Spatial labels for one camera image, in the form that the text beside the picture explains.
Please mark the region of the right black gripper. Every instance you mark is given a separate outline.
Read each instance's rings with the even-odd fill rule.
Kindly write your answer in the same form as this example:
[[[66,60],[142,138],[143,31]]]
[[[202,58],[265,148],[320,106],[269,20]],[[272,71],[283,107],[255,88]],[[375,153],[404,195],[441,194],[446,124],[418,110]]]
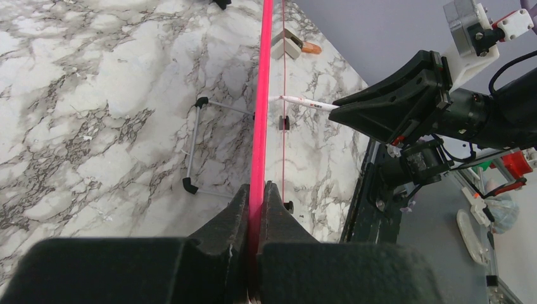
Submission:
[[[452,104],[452,85],[447,58],[420,50],[388,78],[334,101],[329,120],[383,144],[411,145]]]

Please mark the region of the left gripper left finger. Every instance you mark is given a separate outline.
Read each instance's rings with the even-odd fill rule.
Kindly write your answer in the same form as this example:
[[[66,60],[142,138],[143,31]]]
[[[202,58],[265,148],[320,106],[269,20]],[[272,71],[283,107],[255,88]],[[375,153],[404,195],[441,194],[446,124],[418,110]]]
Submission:
[[[188,237],[50,238],[18,264],[2,303],[246,303],[250,187]]]

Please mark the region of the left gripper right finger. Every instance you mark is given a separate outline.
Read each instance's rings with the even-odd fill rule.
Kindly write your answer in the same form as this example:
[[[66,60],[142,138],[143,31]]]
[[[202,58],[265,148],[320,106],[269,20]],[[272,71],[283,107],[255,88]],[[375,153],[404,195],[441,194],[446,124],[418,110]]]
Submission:
[[[443,303],[434,272],[396,244],[321,243],[286,210],[273,182],[263,194],[259,303]]]

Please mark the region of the red white marker pen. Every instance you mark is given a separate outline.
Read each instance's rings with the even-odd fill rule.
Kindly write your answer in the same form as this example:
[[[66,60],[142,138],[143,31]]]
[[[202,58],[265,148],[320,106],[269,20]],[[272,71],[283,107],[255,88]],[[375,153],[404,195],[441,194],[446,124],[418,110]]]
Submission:
[[[316,110],[321,110],[321,111],[326,111],[326,112],[331,112],[339,108],[339,106],[336,106],[334,104],[323,103],[320,101],[314,101],[311,99],[299,98],[299,97],[294,97],[294,96],[269,96],[267,98],[268,102],[277,101],[277,100],[283,100],[285,102],[292,103],[295,105],[305,106],[308,108],[313,108]]]

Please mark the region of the red framed whiteboard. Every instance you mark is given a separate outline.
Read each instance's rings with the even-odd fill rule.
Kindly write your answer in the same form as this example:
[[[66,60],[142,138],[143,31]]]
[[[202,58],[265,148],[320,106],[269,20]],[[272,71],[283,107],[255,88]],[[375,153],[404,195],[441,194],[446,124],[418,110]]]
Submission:
[[[269,236],[270,216],[289,214],[277,186],[265,180],[273,8],[272,1],[262,2],[248,214],[248,298],[251,303],[262,302],[262,275],[258,257]]]

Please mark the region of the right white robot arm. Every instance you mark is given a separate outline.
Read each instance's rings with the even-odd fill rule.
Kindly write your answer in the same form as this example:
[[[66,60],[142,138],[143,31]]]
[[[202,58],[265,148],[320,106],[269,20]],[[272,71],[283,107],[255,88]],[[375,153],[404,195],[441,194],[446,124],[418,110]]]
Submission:
[[[457,162],[442,137],[485,149],[536,146],[536,71],[481,94],[457,89],[447,59],[420,50],[388,78],[337,100],[329,119],[402,148],[376,167],[383,186],[426,185]]]

